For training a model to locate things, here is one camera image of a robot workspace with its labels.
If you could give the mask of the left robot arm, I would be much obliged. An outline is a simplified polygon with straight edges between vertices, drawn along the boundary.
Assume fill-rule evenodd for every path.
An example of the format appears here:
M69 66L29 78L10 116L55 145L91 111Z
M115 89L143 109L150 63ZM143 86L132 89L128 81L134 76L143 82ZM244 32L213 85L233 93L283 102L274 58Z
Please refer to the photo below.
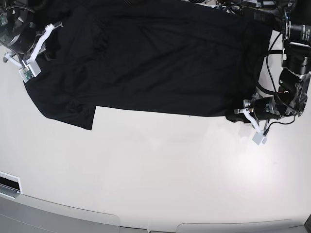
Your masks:
M269 48L270 55L281 55L282 72L276 87L269 91L258 85L267 96L255 93L244 100L240 109L235 109L232 121L251 123L266 136L270 126L284 117L299 117L308 101L311 83L311 2L309 0L285 0L275 3L279 10L279 37L282 48Z

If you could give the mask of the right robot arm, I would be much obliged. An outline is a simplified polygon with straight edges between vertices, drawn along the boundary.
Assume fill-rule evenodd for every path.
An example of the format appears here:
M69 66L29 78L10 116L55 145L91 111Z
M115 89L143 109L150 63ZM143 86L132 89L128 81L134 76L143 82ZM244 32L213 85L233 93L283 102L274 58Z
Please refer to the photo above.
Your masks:
M2 0L0 2L0 45L9 52L4 61L26 68L43 52L45 41L52 32L62 27L62 22L47 24L37 28L35 18L48 5L48 0Z

